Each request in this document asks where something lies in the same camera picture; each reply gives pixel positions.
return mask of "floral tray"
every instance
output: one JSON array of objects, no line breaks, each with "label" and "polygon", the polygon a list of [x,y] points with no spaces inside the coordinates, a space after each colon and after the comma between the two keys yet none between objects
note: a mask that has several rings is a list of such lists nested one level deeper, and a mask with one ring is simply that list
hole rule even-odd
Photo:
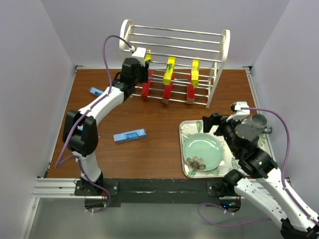
[{"label": "floral tray", "polygon": [[[214,136],[214,132],[217,130],[218,126],[213,126],[212,130],[208,133]],[[203,133],[203,121],[202,120],[189,120],[184,121],[179,125],[179,140],[180,140],[180,151],[181,151],[181,161],[184,174],[189,178],[213,178],[213,177],[223,177],[232,169],[237,169],[238,171],[242,172],[244,175],[246,173],[242,171],[240,166],[238,165],[238,160],[235,160],[233,157],[226,141],[224,140],[223,136],[214,136],[222,146],[224,150],[223,160],[219,164],[219,166],[211,171],[198,171],[187,164],[185,164],[183,158],[183,144],[193,134],[196,133]],[[269,147],[266,143],[266,136],[262,134],[259,137],[258,146],[263,149],[264,151],[270,153]]]}]

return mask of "gray wall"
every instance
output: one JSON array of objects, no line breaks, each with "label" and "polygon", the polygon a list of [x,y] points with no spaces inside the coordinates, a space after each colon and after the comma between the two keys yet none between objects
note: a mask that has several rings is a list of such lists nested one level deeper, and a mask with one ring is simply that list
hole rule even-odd
[{"label": "gray wall", "polygon": [[0,238],[18,238],[52,157],[72,64],[39,0],[0,1]]},{"label": "gray wall", "polygon": [[[251,66],[289,0],[41,0],[73,64],[104,67],[102,44],[120,34],[124,19],[137,25],[231,32],[227,68]],[[147,41],[165,43],[164,39]],[[176,49],[167,48],[171,53]],[[120,68],[118,40],[107,48],[109,66]]]},{"label": "gray wall", "polygon": [[[253,67],[262,107],[286,120],[291,134],[287,176],[314,210],[319,211],[319,1],[291,0]],[[286,134],[269,116],[276,159],[282,163]]]}]

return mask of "cable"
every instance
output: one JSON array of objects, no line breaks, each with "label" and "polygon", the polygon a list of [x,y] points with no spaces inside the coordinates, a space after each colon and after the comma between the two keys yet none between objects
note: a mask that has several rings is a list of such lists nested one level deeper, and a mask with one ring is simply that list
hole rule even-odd
[{"label": "cable", "polygon": [[80,178],[75,178],[75,179],[73,180],[73,183],[75,184],[75,186],[77,186],[76,182],[77,182],[77,181],[80,181],[80,180],[81,180]]},{"label": "cable", "polygon": [[288,130],[288,126],[286,124],[286,122],[284,121],[284,119],[277,114],[276,112],[272,111],[272,110],[268,110],[268,109],[262,109],[262,108],[252,108],[252,107],[248,107],[248,108],[241,108],[242,110],[255,110],[255,111],[265,111],[265,112],[269,112],[274,114],[275,116],[277,116],[280,121],[283,123],[284,127],[285,127],[285,131],[286,131],[286,135],[287,135],[287,149],[286,149],[286,155],[285,155],[285,159],[284,159],[284,164],[283,164],[283,172],[281,175],[281,181],[282,184],[284,186],[284,189],[286,190],[287,194],[290,196],[290,198],[293,200],[293,202],[300,208],[300,210],[307,216],[308,219],[310,219],[311,221],[313,221],[318,227],[319,227],[319,222],[317,222],[315,219],[312,219],[311,215],[301,206],[301,204],[297,201],[297,199],[292,195],[292,193],[289,191],[289,189],[287,188],[286,185],[286,180],[285,180],[285,173],[286,173],[286,168],[287,168],[287,162],[288,162],[288,156],[289,156],[289,151],[290,151],[290,134],[289,134],[289,130]]},{"label": "cable", "polygon": [[108,77],[109,77],[109,90],[108,90],[107,94],[105,94],[103,97],[99,98],[95,103],[93,103],[93,104],[90,106],[90,109],[87,110],[87,111],[74,123],[74,125],[72,126],[72,128],[71,128],[71,130],[70,130],[70,132],[69,132],[69,134],[68,134],[68,136],[67,136],[67,138],[66,138],[66,140],[65,140],[65,143],[64,143],[63,148],[62,148],[62,150],[61,150],[61,153],[60,153],[60,155],[59,155],[59,157],[58,157],[58,159],[57,159],[57,161],[56,161],[56,163],[55,163],[55,168],[60,167],[60,166],[66,161],[66,160],[63,160],[63,161],[61,162],[61,159],[62,159],[62,157],[63,157],[63,155],[64,155],[64,152],[65,152],[65,150],[66,150],[66,148],[67,148],[67,145],[69,144],[69,141],[70,141],[70,139],[71,139],[71,137],[72,137],[72,135],[73,135],[73,132],[74,132],[75,128],[77,127],[77,125],[78,125],[78,124],[81,122],[81,120],[93,109],[93,107],[96,106],[96,105],[97,105],[101,100],[103,100],[105,97],[107,97],[107,96],[110,94],[111,90],[112,90],[112,77],[111,77],[110,69],[109,69],[108,64],[107,64],[107,62],[106,62],[106,55],[105,55],[106,42],[107,42],[107,40],[110,39],[111,37],[115,37],[115,38],[118,38],[118,39],[124,41],[125,44],[127,44],[127,45],[131,48],[131,45],[130,45],[126,40],[124,40],[123,38],[121,38],[121,37],[119,37],[119,36],[110,35],[110,36],[108,36],[108,37],[105,39],[104,44],[103,44],[103,61],[104,61],[104,64],[105,64],[106,71],[107,71],[107,73],[108,73]]},{"label": "cable", "polygon": [[263,222],[263,221],[271,221],[270,218],[261,218],[261,219],[255,219],[255,220],[251,220],[251,221],[247,221],[244,223],[238,223],[238,224],[234,224],[234,225],[221,225],[215,222],[212,222],[211,220],[207,219],[206,217],[204,217],[204,215],[201,213],[200,211],[200,207],[204,206],[204,205],[209,205],[209,206],[213,206],[213,207],[217,207],[219,209],[224,210],[227,213],[231,213],[233,214],[233,212],[231,212],[230,210],[224,209],[221,206],[217,205],[217,204],[213,204],[213,203],[201,203],[198,205],[197,207],[197,212],[199,214],[199,216],[206,222],[208,222],[209,224],[212,224],[214,226],[220,227],[220,228],[236,228],[236,227],[241,227],[243,225],[249,224],[249,223],[257,223],[257,222]]},{"label": "cable", "polygon": [[90,108],[89,108],[83,115],[81,115],[81,117],[74,123],[74,125],[72,126],[72,128],[71,128],[71,130],[70,130],[70,132],[69,132],[69,134],[68,134],[68,136],[67,136],[67,138],[66,138],[66,140],[65,140],[65,142],[64,142],[64,145],[63,145],[63,147],[62,147],[61,153],[60,153],[60,155],[59,155],[59,157],[58,157],[58,159],[57,159],[57,161],[56,161],[56,163],[55,163],[55,168],[58,168],[58,167],[60,167],[63,163],[65,163],[66,161],[68,161],[68,160],[71,159],[71,158],[76,158],[76,159],[78,159],[77,162],[78,162],[78,164],[79,164],[80,170],[81,170],[82,174],[84,175],[84,177],[86,178],[86,180],[89,181],[90,184],[92,184],[93,186],[95,186],[95,187],[101,189],[103,192],[105,192],[105,193],[108,195],[108,198],[109,198],[109,199],[108,199],[108,201],[107,201],[106,206],[103,207],[103,208],[101,208],[101,209],[99,209],[99,210],[97,210],[97,211],[95,211],[95,212],[94,212],[94,210],[92,210],[93,213],[102,212],[102,211],[104,211],[104,210],[110,205],[110,202],[111,202],[111,194],[110,194],[110,192],[109,192],[106,188],[103,188],[103,187],[101,187],[101,186],[95,184],[95,183],[86,175],[86,173],[85,173],[84,170],[83,170],[81,161],[80,161],[80,159],[79,159],[78,156],[72,155],[72,156],[69,156],[69,157],[63,159],[62,161],[61,161],[61,159],[62,159],[62,157],[63,157],[63,155],[64,155],[64,153],[65,153],[65,150],[66,150],[66,148],[67,148],[67,145],[68,145],[69,142],[70,142],[70,139],[71,139],[71,137],[72,137],[72,135],[73,135],[74,130],[76,129],[76,127],[78,126],[78,124],[81,122],[81,120],[94,108],[94,106],[96,106],[100,101],[102,101],[105,97],[107,97],[107,96],[111,93],[111,90],[112,90],[112,78],[111,78],[110,69],[109,69],[108,64],[107,64],[107,62],[106,62],[106,54],[105,54],[106,42],[107,42],[108,39],[110,39],[111,37],[115,37],[115,38],[118,38],[118,39],[124,41],[125,44],[127,44],[127,45],[131,48],[131,45],[130,45],[126,40],[124,40],[123,38],[121,38],[121,37],[119,37],[119,36],[110,35],[110,36],[108,36],[108,37],[105,39],[105,41],[104,41],[104,43],[103,43],[103,52],[102,52],[102,55],[103,55],[103,61],[104,61],[104,64],[105,64],[105,68],[106,68],[106,71],[107,71],[108,77],[109,77],[109,90],[108,90],[108,92],[107,92],[104,96],[102,96],[101,98],[98,98],[98,100],[97,100],[95,103],[93,103],[93,104],[90,106]]},{"label": "cable", "polygon": [[78,164],[79,164],[80,170],[81,170],[81,172],[83,173],[83,175],[84,175],[84,177],[86,178],[86,180],[89,181],[90,184],[92,184],[93,186],[95,186],[95,187],[101,189],[103,192],[105,192],[105,193],[108,195],[107,204],[106,204],[103,208],[101,208],[101,209],[99,209],[99,210],[97,210],[97,211],[92,210],[93,213],[99,213],[99,212],[104,211],[105,209],[107,209],[107,208],[109,207],[109,205],[110,205],[110,203],[111,203],[111,194],[110,194],[110,192],[109,192],[106,188],[103,188],[103,187],[101,187],[100,185],[97,185],[96,183],[94,183],[94,182],[86,175],[86,173],[85,173],[84,170],[83,170],[81,160],[78,160]]}]

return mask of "flower pattern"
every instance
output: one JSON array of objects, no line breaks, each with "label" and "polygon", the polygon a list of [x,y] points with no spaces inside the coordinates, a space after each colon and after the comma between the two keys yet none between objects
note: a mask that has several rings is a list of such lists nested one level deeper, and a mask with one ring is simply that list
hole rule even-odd
[{"label": "flower pattern", "polygon": [[187,158],[186,164],[193,169],[197,170],[205,170],[206,165],[204,164],[204,159],[198,158],[197,156],[194,156],[193,158]]}]

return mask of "white dish rack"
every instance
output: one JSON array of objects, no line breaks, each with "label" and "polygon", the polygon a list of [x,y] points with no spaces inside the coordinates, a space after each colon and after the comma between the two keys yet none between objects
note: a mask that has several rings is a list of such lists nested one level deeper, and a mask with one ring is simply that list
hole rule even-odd
[{"label": "white dish rack", "polygon": [[[199,84],[195,88],[194,104],[206,105],[208,108],[220,75],[227,60],[230,43],[230,31],[223,30],[222,33],[209,33],[191,30],[179,30],[162,27],[135,25],[132,20],[124,20],[120,36],[128,41],[135,48],[145,47],[151,52],[150,70],[153,75],[149,77],[151,84],[162,84],[161,88],[150,87],[149,98],[162,99],[152,96],[152,91],[164,91],[163,74],[169,57],[175,57],[176,63],[173,73],[176,75],[173,86],[179,86],[178,90],[172,91],[169,101],[187,103],[185,100],[174,99],[176,95],[187,95],[187,85],[191,84],[187,78],[191,75],[192,60],[199,60]],[[129,56],[128,46],[120,40],[119,43],[122,60]]]}]

